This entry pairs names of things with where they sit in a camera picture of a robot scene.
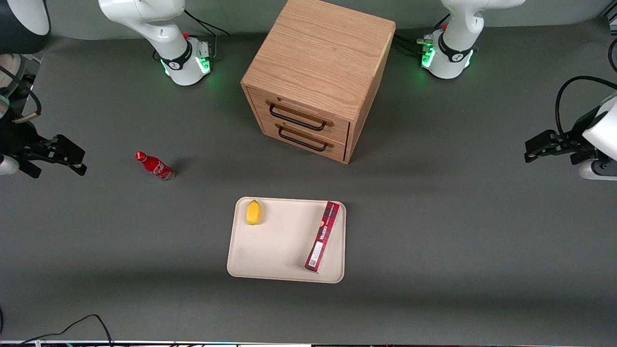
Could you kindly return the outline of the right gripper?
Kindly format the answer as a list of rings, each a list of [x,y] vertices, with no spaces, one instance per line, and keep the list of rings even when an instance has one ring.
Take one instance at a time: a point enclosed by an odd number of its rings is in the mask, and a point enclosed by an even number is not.
[[[47,140],[37,133],[35,127],[2,127],[0,151],[18,164],[18,169],[31,178],[39,178],[40,167],[32,160],[47,158],[62,164],[76,174],[84,176],[87,166],[83,164],[85,151],[64,135],[58,134]]]

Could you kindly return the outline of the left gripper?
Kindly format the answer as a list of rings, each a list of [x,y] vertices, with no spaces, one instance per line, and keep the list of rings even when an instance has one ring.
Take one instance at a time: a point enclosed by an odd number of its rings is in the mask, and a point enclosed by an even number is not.
[[[580,177],[588,180],[616,181],[616,132],[584,130],[557,134],[546,130],[525,143],[524,162],[529,164],[562,151],[572,152],[571,161],[578,167]]]

